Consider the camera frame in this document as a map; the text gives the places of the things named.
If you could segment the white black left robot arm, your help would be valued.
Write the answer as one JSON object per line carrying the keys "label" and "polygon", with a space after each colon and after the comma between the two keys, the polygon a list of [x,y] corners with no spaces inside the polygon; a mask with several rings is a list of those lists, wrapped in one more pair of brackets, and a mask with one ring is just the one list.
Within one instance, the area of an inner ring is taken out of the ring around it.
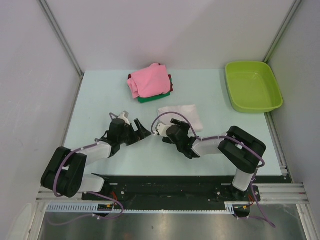
{"label": "white black left robot arm", "polygon": [[106,180],[96,174],[85,174],[85,168],[113,157],[123,144],[128,147],[152,135],[138,119],[134,123],[137,130],[128,121],[115,118],[95,143],[75,150],[58,147],[41,177],[41,186],[53,191],[58,198],[72,198],[77,193],[93,192],[98,199],[107,199],[111,188],[105,184]]}

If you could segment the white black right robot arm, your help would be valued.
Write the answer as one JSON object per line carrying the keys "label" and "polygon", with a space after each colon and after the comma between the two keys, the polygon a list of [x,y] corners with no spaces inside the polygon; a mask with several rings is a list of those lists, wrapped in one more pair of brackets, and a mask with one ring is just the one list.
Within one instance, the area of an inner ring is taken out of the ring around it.
{"label": "white black right robot arm", "polygon": [[163,137],[162,141],[174,144],[178,152],[188,159],[224,155],[236,167],[230,188],[231,196],[237,201],[247,197],[258,168],[265,165],[262,157],[266,145],[237,126],[230,127],[225,134],[205,138],[189,136],[189,130],[190,124],[177,119],[172,119],[170,125],[160,122],[156,126],[157,134]]}

